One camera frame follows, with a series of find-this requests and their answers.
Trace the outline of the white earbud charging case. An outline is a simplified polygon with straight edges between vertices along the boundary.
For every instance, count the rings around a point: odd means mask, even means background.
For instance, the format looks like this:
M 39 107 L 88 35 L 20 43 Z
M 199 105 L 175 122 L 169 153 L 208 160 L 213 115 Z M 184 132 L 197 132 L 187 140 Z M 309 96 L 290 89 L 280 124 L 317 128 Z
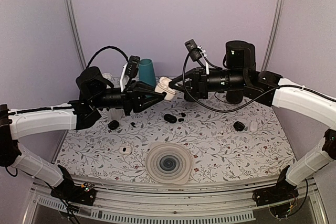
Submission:
M 155 92 L 166 93 L 164 100 L 170 101 L 175 95 L 176 91 L 169 87 L 172 80 L 168 77 L 161 77 L 155 87 Z

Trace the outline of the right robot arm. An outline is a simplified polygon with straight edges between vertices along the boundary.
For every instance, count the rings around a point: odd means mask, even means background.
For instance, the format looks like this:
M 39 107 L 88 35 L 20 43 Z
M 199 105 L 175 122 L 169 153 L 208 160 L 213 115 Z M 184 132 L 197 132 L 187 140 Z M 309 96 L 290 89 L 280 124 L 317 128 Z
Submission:
M 311 151 L 281 171 L 271 196 L 282 201 L 292 188 L 335 160 L 335 98 L 300 86 L 280 74 L 257 71 L 255 46 L 251 43 L 228 41 L 225 50 L 223 67 L 183 70 L 169 82 L 169 87 L 184 92 L 186 99 L 196 103 L 207 99 L 210 92 L 232 92 L 238 101 L 247 97 L 251 102 L 300 113 L 328 127 Z

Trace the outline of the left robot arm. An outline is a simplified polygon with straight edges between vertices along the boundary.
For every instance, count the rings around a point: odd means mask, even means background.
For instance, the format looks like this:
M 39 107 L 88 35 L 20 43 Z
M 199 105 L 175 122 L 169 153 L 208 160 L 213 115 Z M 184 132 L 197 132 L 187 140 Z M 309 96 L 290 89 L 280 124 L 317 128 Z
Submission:
M 12 167 L 38 178 L 67 200 L 78 195 L 78 188 L 69 172 L 31 153 L 19 143 L 21 137 L 59 130 L 84 130 L 92 127 L 103 109 L 122 109 L 125 115 L 139 113 L 151 106 L 173 98 L 175 91 L 183 91 L 180 81 L 161 77 L 156 87 L 135 81 L 137 70 L 123 70 L 120 87 L 105 78 L 96 66 L 86 68 L 76 84 L 78 100 L 35 109 L 9 109 L 1 105 L 1 167 Z

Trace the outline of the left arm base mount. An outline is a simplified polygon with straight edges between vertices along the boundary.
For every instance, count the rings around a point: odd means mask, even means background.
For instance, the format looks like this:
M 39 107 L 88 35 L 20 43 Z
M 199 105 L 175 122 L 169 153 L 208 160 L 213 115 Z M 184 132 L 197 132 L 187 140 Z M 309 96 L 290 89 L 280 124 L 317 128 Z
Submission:
M 57 187 L 51 189 L 50 195 L 64 201 L 93 206 L 97 194 L 95 185 L 89 182 L 79 186 L 75 185 L 69 172 L 60 165 L 58 165 L 58 168 L 62 172 L 63 181 Z

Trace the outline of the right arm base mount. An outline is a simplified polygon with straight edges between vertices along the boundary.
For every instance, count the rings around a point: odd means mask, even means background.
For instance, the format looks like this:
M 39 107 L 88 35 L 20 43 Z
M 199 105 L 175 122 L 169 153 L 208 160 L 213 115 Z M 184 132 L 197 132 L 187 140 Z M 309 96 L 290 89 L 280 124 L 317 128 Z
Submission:
M 284 200 L 294 199 L 299 196 L 297 186 L 286 181 L 286 172 L 289 169 L 286 166 L 280 173 L 278 180 L 274 186 L 256 189 L 253 191 L 252 199 L 257 206 L 274 204 Z

